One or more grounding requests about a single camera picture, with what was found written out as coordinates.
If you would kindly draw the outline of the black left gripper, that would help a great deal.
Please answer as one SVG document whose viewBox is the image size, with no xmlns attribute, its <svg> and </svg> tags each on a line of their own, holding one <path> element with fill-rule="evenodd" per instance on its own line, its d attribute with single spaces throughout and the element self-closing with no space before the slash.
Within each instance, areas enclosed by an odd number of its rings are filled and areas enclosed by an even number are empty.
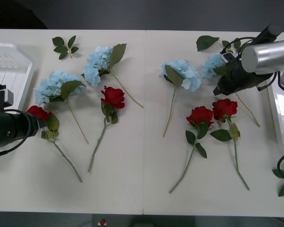
<svg viewBox="0 0 284 227">
<path fill-rule="evenodd" d="M 39 120 L 30 113 L 17 110 L 16 114 L 8 110 L 0 112 L 0 148 L 17 140 L 20 142 L 13 147 L 17 149 L 29 137 L 35 136 L 39 129 L 47 126 L 47 121 Z"/>
</svg>

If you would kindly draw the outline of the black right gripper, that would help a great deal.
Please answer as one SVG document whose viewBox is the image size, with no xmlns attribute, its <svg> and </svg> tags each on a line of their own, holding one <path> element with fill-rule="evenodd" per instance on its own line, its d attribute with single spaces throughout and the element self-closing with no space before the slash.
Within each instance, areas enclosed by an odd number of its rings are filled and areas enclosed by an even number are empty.
<svg viewBox="0 0 284 227">
<path fill-rule="evenodd" d="M 251 88 L 249 73 L 243 69 L 239 60 L 235 60 L 227 65 L 226 76 L 222 76 L 218 80 L 213 94 L 215 96 L 220 94 L 228 96 L 248 88 Z"/>
</svg>

